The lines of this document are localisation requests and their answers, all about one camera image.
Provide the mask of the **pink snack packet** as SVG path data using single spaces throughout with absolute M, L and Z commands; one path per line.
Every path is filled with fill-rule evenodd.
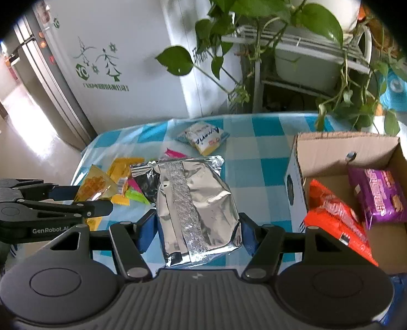
M 164 155 L 159 159 L 151 160 L 146 163 L 141 163 L 130 168 L 132 183 L 137 185 L 143 195 L 150 201 L 154 202 L 156 198 L 157 188 L 159 187 L 160 174 L 155 170 L 158 163 L 172 160 L 187 158 L 187 155 L 179 151 L 166 149 Z

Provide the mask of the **white metal plant stand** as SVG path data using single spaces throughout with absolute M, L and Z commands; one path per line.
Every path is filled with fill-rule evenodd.
M 364 26 L 345 35 L 344 48 L 324 37 L 294 28 L 283 35 L 270 57 L 253 62 L 253 112 L 263 109 L 263 88 L 276 86 L 328 99 L 338 85 L 341 65 L 362 75 L 369 72 L 372 35 Z

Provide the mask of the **orange red snack bag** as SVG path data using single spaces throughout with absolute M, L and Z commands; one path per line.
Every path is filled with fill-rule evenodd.
M 309 211 L 303 225 L 323 229 L 373 265 L 379 265 L 355 211 L 316 179 L 309 183 Z

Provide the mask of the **purple snack bag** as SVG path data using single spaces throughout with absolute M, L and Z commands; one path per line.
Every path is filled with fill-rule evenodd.
M 367 229 L 376 224 L 407 223 L 407 200 L 389 169 L 349 167 L 347 174 Z

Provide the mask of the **silver foil snack bag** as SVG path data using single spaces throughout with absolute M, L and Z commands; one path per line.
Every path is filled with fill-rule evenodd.
M 160 162 L 156 198 L 166 267 L 196 267 L 242 245 L 238 209 L 221 178 L 222 156 Z

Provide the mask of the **white plant pot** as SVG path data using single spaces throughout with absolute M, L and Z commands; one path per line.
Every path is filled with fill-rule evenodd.
M 278 76 L 290 84 L 331 95 L 342 63 L 341 46 L 304 27 L 289 26 L 275 48 Z

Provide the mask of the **cardboard box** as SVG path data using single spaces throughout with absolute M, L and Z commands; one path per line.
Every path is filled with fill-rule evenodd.
M 350 206 L 361 220 L 364 214 L 348 169 L 388 169 L 407 201 L 407 160 L 400 138 L 363 132 L 299 133 L 294 137 L 285 188 L 291 227 L 303 232 L 309 211 L 309 183 L 318 180 Z M 375 224 L 366 231 L 374 259 L 387 274 L 407 273 L 407 223 Z

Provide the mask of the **white blue Ameria packet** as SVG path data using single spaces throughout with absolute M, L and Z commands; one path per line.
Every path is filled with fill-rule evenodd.
M 220 127 L 207 122 L 197 122 L 181 132 L 176 140 L 192 145 L 200 155 L 208 156 L 217 150 L 230 136 Z

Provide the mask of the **yellow cracker snack packet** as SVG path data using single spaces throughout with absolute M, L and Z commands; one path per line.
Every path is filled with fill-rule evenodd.
M 99 211 L 86 213 L 85 223 L 91 231 L 96 231 L 103 217 L 113 210 L 112 197 L 118 192 L 118 185 L 99 167 L 92 165 L 84 177 L 74 198 L 74 204 L 99 201 L 103 206 Z

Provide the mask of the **grey refrigerator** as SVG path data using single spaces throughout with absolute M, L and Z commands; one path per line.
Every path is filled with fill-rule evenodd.
M 97 133 L 57 65 L 45 31 L 32 9 L 18 18 L 4 42 L 8 65 L 14 68 L 57 135 L 65 143 L 83 150 Z

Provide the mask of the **blue round fan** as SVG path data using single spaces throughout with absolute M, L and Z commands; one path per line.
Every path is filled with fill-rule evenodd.
M 407 112 L 407 82 L 389 71 L 387 77 L 380 77 L 381 86 L 386 90 L 379 97 L 384 109 L 393 109 L 396 112 Z

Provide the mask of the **green Ameria snack packet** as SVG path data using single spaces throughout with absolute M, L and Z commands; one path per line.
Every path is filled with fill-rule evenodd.
M 146 198 L 146 196 L 143 195 L 143 193 L 141 193 L 140 191 L 135 190 L 134 188 L 128 188 L 125 192 L 125 197 L 128 200 L 133 200 L 141 204 L 150 204 L 150 201 Z

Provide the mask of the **blue white checkered tablecloth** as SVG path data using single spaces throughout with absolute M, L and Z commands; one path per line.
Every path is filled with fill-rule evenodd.
M 238 212 L 231 191 L 216 168 L 217 156 L 167 159 L 138 166 L 133 175 L 155 193 L 156 208 L 139 224 L 115 223 L 106 240 L 112 245 L 117 273 L 130 281 L 150 279 L 142 258 L 155 234 L 164 243 L 166 255 L 177 264 L 199 266 L 244 246 L 252 259 L 241 275 L 261 282 L 277 273 L 287 232 L 279 227 L 262 229 Z M 256 232 L 264 231 L 262 241 Z

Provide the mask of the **yellow orange snack packet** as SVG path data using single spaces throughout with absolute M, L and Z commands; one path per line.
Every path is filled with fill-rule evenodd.
M 130 200 L 125 197 L 125 191 L 128 189 L 127 180 L 131 177 L 130 167 L 138 165 L 145 161 L 141 157 L 118 157 L 110 165 L 107 175 L 118 186 L 117 193 L 112 197 L 114 204 L 121 206 L 130 206 Z

